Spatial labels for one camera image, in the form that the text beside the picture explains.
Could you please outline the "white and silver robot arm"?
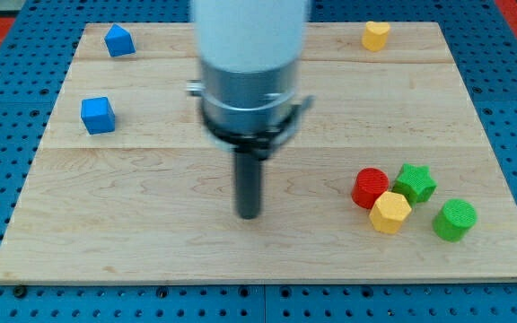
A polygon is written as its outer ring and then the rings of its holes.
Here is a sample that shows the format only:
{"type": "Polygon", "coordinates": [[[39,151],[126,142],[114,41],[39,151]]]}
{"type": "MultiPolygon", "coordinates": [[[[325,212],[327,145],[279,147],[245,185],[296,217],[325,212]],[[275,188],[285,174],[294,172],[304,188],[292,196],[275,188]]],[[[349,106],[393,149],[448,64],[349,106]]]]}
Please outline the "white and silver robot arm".
{"type": "Polygon", "coordinates": [[[265,160],[296,131],[294,105],[310,0],[192,0],[190,13],[208,131],[231,146],[265,160]]]}

